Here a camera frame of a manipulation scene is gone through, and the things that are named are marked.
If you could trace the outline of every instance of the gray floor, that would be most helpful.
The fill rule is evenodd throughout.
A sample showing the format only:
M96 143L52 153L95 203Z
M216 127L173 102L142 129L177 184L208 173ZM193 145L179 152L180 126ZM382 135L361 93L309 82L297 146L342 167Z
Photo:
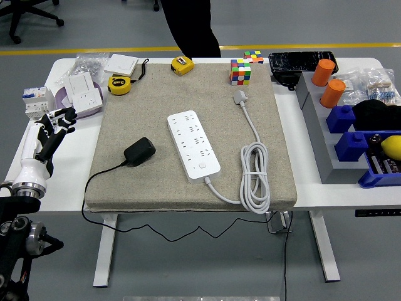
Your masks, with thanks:
M42 86L58 58L75 54L16 55L3 51L175 46L161 12L150 0L61 0L39 7L65 20L25 14L8 37L9 17L0 18L0 178L4 179L28 121L21 95ZM400 1L245 1L212 0L213 29L220 45L400 43ZM400 90L400 48L330 48L337 57L374 57L395 70ZM287 51L282 47L262 50ZM241 50L223 51L240 56ZM178 51L134 53L176 56ZM401 288L399 217L355 218L354 212L325 213L341 281L325 283L308 213L295 212L288 242L288 300L399 300ZM119 227L148 223L169 238L198 224L220 233L235 213L139 213L121 217ZM169 243L149 229L117 234L110 285L92 288L101 228L79 214L33 214L65 247L34 261L31 300L122 300L126 295L263 295L284 297L284 235L270 235L264 224L238 222L213 240L195 233Z

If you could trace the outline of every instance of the black case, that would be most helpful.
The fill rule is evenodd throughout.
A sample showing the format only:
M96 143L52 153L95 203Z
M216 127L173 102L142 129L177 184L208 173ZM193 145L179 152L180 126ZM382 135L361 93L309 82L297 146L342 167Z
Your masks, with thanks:
M275 52L269 54L269 63L277 82L293 91L302 71L315 71L324 58L334 62L332 74L338 72L336 59L330 51Z

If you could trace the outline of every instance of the person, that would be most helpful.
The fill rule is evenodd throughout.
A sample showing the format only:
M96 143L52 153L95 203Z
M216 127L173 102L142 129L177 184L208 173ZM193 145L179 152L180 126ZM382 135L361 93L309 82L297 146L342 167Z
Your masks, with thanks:
M184 56L220 58L219 42L211 28L210 0L161 0L170 32Z

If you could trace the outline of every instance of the robotic hand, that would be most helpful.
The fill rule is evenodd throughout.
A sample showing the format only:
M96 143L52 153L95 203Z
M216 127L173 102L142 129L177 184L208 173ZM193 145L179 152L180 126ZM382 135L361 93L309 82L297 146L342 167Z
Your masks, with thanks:
M21 156L22 170L13 182L13 194L41 199L46 193L46 180L53 174L51 158L70 128L76 123L73 108L63 108L44 115L26 135Z
M28 282L32 260L63 247L63 242L47 234L43 223L34 223L19 214L39 211L39 199L46 193L46 180L53 173L51 158L65 135L76 123L75 109L52 111L29 129L21 156L22 170L12 186L11 196L0 198L0 301L29 300ZM21 278L11 280L15 264L23 259Z

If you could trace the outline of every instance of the tape measure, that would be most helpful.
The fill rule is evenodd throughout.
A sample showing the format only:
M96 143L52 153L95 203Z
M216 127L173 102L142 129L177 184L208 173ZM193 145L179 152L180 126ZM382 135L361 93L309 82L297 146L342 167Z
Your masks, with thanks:
M149 61L147 58L142 63L142 74L137 80L131 80L130 77L110 77L108 79L107 89L111 94L124 95L131 91L131 84L139 81L146 74L145 64Z
M114 95L124 95L131 91L130 77L110 77L107 85L108 91Z
M178 56L171 62L171 70L179 77L190 72L194 66L194 62L186 56Z

